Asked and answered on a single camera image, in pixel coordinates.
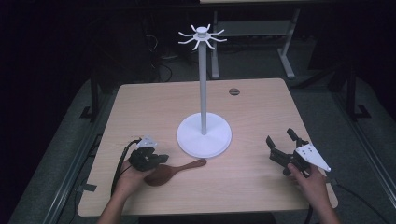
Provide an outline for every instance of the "dark background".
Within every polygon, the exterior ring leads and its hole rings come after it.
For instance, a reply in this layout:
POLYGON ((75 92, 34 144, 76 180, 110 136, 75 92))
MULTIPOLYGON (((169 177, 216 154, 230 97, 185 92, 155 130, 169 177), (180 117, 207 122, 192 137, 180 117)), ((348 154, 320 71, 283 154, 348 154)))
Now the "dark background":
MULTIPOLYGON (((152 40, 144 33, 155 33, 162 43, 172 46, 175 36, 167 31, 190 29, 191 21, 179 19, 187 12, 157 12, 152 21, 146 21, 142 20, 143 12, 119 12, 115 16, 81 10, 131 4, 105 2, 0 3, 0 90, 4 97, 0 121, 1 222, 11 216, 67 108, 91 74, 98 77, 102 91, 122 83, 150 82, 155 79, 150 64, 155 63, 156 55, 149 53, 152 40), (128 34, 124 35, 128 32, 141 33, 142 38, 131 42, 128 34)), ((312 68, 324 69, 339 61, 352 63, 358 77, 373 87, 380 103, 396 119, 394 9, 390 1, 306 7, 295 36, 318 39, 312 68)), ((188 18, 197 18, 191 13, 188 18)), ((183 54, 183 48, 175 48, 183 54)))

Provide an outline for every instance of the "black cable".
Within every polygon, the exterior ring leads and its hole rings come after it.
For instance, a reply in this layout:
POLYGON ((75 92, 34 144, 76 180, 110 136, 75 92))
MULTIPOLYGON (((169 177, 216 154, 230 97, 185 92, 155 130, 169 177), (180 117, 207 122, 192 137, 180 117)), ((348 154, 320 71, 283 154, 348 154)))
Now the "black cable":
POLYGON ((309 204, 308 208, 308 214, 306 214, 305 222, 304 224, 309 224, 311 221, 312 213, 314 212, 314 209, 312 208, 311 204, 309 204))
POLYGON ((130 166, 128 166, 125 170, 123 170, 121 173, 120 173, 120 175, 122 175, 125 171, 127 171, 129 168, 131 168, 132 167, 132 165, 130 165, 130 166))
POLYGON ((372 207, 367 201, 365 201, 360 195, 358 195, 357 193, 353 192, 350 189, 347 189, 346 187, 340 185, 340 184, 336 184, 336 186, 338 186, 341 189, 344 189, 345 191, 347 191, 348 193, 352 194, 353 196, 357 197, 359 200, 361 200, 364 204, 366 204, 369 208, 371 208, 385 223, 390 224, 374 207, 372 207))
POLYGON ((136 143, 136 144, 139 143, 140 140, 142 140, 142 139, 134 140, 134 141, 130 142, 130 143, 128 144, 128 146, 123 150, 122 155, 121 155, 120 160, 119 160, 119 164, 117 165, 116 173, 114 174, 113 183, 112 183, 112 185, 111 185, 111 195, 113 195, 114 189, 116 189, 117 181, 119 181, 120 175, 121 175, 123 172, 125 172, 125 170, 124 170, 124 171, 122 171, 122 173, 121 173, 121 172, 120 172, 120 169, 121 169, 122 164, 123 164, 123 162, 124 162, 124 160, 125 160, 126 154, 128 153, 129 147, 130 147, 133 143, 136 143))
POLYGON ((168 70, 169 70, 169 73, 170 73, 170 74, 169 74, 169 77, 168 77, 166 80, 163 80, 163 78, 162 78, 162 76, 161 76, 161 73, 160 73, 160 74, 159 74, 160 82, 168 82, 168 81, 170 81, 171 78, 172 78, 172 75, 173 75, 172 69, 171 69, 170 67, 168 67, 168 66, 162 64, 162 63, 159 64, 159 66, 162 66, 162 67, 168 69, 168 70))

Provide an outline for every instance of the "floor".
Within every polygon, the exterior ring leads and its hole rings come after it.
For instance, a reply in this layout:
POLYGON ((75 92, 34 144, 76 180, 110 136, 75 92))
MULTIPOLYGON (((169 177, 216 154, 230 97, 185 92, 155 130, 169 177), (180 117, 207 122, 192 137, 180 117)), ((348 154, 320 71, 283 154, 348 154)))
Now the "floor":
MULTIPOLYGON (((290 87, 312 142, 333 167, 328 176, 339 184, 333 188, 339 201, 336 212, 341 220, 344 223, 387 223, 382 218, 389 223, 396 220, 396 204, 392 199, 396 181, 394 120, 378 103, 370 86, 360 79, 356 101, 364 105, 372 117, 357 122, 351 121, 345 112, 345 90, 332 93, 326 88, 332 75, 308 88, 293 89, 292 86, 319 72, 307 70, 316 42, 315 39, 293 40, 288 56, 296 75, 294 80, 285 77, 277 57, 276 49, 282 43, 283 39, 251 38, 219 45, 220 79, 283 78, 290 87), (343 187, 359 194, 380 216, 343 187)), ((191 62, 180 59, 171 49, 166 52, 155 81, 168 78, 170 82, 198 80, 196 52, 191 53, 191 62)), ((105 130, 117 89, 112 94, 101 92, 99 96, 100 113, 96 121, 80 119, 81 111, 91 103, 90 81, 81 87, 10 223, 96 222, 96 217, 80 217, 76 208, 81 196, 78 186, 89 175, 96 145, 105 130)), ((303 223, 306 211, 273 214, 278 224, 303 223)), ((245 219, 243 223, 260 222, 260 216, 245 219)), ((318 221, 315 215, 312 219, 311 223, 318 221)), ((138 218, 123 217, 121 223, 138 223, 138 218)))

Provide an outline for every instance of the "stand pole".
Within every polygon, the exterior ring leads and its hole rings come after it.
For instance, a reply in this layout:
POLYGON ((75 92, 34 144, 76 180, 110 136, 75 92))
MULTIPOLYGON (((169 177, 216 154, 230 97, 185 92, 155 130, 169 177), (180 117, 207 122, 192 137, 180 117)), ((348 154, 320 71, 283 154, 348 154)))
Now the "stand pole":
POLYGON ((201 133, 206 135, 206 43, 200 42, 199 55, 199 82, 201 94, 201 133))

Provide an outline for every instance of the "table top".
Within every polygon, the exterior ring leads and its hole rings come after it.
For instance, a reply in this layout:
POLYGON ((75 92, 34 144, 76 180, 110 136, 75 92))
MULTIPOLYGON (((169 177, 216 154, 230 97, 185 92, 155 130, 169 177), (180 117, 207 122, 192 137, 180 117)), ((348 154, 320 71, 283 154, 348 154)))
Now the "table top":
MULTIPOLYGON (((110 199, 122 151, 137 136, 149 134, 157 141, 155 153, 169 155, 168 165, 181 166, 196 160, 179 147, 177 128, 183 119, 200 112, 199 90, 199 82, 120 87, 87 182, 97 188, 94 192, 84 191, 78 206, 80 216, 100 216, 110 199)), ((283 167, 269 159, 270 149, 265 143, 270 135, 279 150, 291 153, 295 143, 286 133, 288 128, 310 141, 282 79, 207 81, 207 112, 230 124, 233 139, 227 150, 207 159, 203 167, 176 174, 165 185, 143 184, 125 204, 124 215, 307 208, 302 193, 282 174, 283 167), (240 94, 231 95, 231 88, 237 88, 240 94)), ((338 201, 330 185, 328 191, 335 207, 338 201)))

